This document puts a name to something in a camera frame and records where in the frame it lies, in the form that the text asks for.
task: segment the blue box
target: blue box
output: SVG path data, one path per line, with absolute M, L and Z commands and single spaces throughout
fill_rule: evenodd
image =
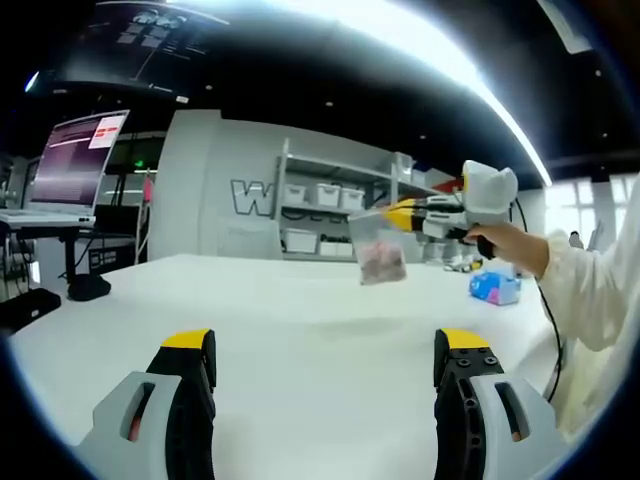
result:
M 520 300 L 521 281 L 495 272 L 482 272 L 471 277 L 469 293 L 494 305 L 509 305 Z

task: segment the white table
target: white table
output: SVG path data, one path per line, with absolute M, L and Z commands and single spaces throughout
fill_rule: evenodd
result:
M 533 280 L 518 305 L 470 298 L 469 277 L 409 266 L 404 282 L 361 287 L 355 264 L 181 255 L 106 275 L 113 290 L 65 303 L 12 338 L 62 438 L 162 341 L 212 328 L 216 478 L 431 478 L 433 340 L 441 327 L 486 338 L 506 371 L 538 391 L 556 361 Z

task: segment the laptop screen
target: laptop screen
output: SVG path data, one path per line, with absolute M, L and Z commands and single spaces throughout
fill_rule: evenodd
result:
M 98 187 L 129 111 L 56 125 L 42 152 L 30 208 L 93 215 Z

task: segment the person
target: person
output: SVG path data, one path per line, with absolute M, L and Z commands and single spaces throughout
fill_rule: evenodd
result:
M 569 439 L 588 431 L 615 394 L 638 340 L 640 321 L 640 182 L 618 240 L 604 253 L 572 248 L 566 234 L 549 238 L 510 224 L 476 226 L 498 257 L 532 273 L 562 337 L 575 343 L 552 399 Z
M 569 235 L 569 245 L 573 248 L 581 248 L 584 250 L 584 244 L 582 243 L 582 240 L 580 240 L 580 234 L 575 230 L 571 232 L 571 235 Z

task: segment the ceiling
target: ceiling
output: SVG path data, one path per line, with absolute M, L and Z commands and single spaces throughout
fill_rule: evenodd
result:
M 214 48 L 201 60 L 189 69 L 160 70 L 151 63 L 145 70 L 142 80 L 174 82 L 188 105 L 176 103 L 175 94 L 109 85 L 110 69 L 121 67 L 111 51 L 85 52 L 83 65 L 91 68 L 84 73 L 103 75 L 101 84 L 77 81 L 82 77 L 73 77 L 77 69 L 69 61 L 77 50 L 69 46 L 79 32 L 89 38 L 83 25 L 103 19 L 105 7 L 94 13 L 89 4 L 64 16 L 44 7 L 32 15 L 36 38 L 6 79 L 0 151 L 35 156 L 53 124 L 92 111 L 131 108 L 126 129 L 151 131 L 166 129 L 176 108 L 220 108 L 225 118 L 292 125 L 402 151 L 451 174 L 472 158 L 511 166 L 528 186 L 540 184 L 502 121 L 442 75 L 332 22 L 230 3 L 209 11 L 230 25 L 214 23 L 205 32 Z M 593 51 L 570 55 L 535 0 L 400 3 L 437 19 L 469 54 L 552 178 L 637 170 L 636 128 L 607 65 Z M 60 19 L 53 21 L 56 15 Z M 48 76 L 25 95 L 24 84 L 36 70 Z

